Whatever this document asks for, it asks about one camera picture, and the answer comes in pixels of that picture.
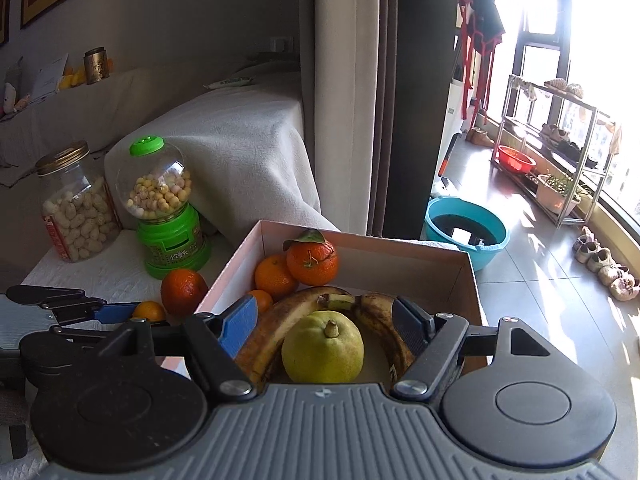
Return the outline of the brass tin can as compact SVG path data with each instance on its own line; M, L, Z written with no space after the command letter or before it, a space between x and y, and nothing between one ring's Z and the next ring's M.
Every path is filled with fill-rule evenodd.
M87 84L95 84L110 76L108 57L104 47L97 47L84 54L84 66Z

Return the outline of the green candy dispenser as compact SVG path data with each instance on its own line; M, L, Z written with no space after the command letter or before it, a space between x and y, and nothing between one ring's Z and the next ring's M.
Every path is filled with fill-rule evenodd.
M153 278L204 266L210 245L190 204L191 171L174 144L161 136L134 140L118 166L115 190L126 213L136 220L145 270Z

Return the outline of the grey covered sofa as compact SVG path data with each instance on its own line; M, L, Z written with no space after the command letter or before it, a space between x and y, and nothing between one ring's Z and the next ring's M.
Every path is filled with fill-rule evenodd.
M331 229L307 155L300 73L292 62L211 60L138 68L30 104L1 125L1 182L85 141L115 179L140 136L186 158L194 207L232 244L259 220Z

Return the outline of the beige curtain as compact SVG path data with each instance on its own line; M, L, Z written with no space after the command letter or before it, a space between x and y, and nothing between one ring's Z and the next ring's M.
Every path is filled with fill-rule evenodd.
M299 0L305 144L322 214L379 236L395 118L398 0Z

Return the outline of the teal plastic basin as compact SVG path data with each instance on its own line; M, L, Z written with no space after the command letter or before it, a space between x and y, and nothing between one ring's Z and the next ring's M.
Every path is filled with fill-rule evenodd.
M427 240L466 252L474 271L485 269L510 242L510 231L491 210L454 196L430 200L423 232Z

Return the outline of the dark orange mandarin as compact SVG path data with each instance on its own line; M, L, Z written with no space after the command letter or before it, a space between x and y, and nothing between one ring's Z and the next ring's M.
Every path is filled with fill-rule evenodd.
M168 314L186 318L193 314L208 292L204 278L190 269L170 271L160 285L160 299Z

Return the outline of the small orange mandarin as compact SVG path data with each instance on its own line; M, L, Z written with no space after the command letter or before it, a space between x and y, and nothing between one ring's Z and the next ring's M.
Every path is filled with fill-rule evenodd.
M269 292L261 289L254 289L248 292L256 300L258 314L262 315L269 311L273 305L273 299Z

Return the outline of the white planter with greens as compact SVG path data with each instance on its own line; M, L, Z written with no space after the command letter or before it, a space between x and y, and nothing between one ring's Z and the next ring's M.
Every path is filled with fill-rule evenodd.
M554 214L555 217L562 214L565 204L568 204L566 213L570 214L582 201L577 193L568 200L569 190L570 184L565 178L552 176L552 174L541 174L537 177L537 203L550 214Z

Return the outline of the red plastic basin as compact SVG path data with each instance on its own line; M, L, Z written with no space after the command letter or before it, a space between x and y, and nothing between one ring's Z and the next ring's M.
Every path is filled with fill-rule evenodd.
M506 145L498 146L498 163L514 174L528 174L536 167L528 155Z

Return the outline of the small kumquat orange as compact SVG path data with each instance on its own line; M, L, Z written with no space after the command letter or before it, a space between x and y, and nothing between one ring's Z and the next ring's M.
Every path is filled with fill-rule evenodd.
M166 311L159 302L143 301L134 308L131 318L144 318L151 323L163 322L166 320Z

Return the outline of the mandarin with stem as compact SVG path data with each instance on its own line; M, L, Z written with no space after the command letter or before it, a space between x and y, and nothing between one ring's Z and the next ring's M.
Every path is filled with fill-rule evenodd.
M316 229L306 229L283 243L288 272L300 284L324 286L337 277L340 257L335 246Z

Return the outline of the glass jar of peanuts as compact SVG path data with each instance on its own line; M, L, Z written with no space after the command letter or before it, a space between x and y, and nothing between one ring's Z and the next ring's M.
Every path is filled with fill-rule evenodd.
M36 175L43 188L41 218L62 260L90 259L116 240L119 218L104 171L87 142L43 156Z

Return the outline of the large front mandarin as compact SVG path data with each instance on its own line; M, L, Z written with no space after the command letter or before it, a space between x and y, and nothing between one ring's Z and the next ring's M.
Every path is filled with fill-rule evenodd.
M286 265L285 254L266 257L254 270L255 288L268 292L274 301L283 299L296 292L299 282Z

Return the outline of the pink cardboard box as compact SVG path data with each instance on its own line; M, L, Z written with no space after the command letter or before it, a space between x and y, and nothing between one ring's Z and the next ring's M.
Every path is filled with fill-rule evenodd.
M198 307L218 314L254 288L255 266L280 252L302 226L258 221L216 275L204 271L209 292ZM430 313L463 316L472 325L486 320L470 258L452 247L416 240L386 240L326 231L337 248L340 267L332 284L355 295L382 292L404 296Z

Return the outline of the spotted banana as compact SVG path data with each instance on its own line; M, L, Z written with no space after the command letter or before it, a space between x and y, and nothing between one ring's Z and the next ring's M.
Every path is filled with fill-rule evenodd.
M321 310L349 311L356 304L350 292L333 286L294 292L258 315L254 330L234 359L248 379L261 389L272 374L288 331L302 318Z
M390 364L390 384L398 382L414 361L414 355L395 330L392 310L394 298L369 292L352 296L344 290L330 292L324 304L330 310L349 312L365 328L378 337L378 341Z

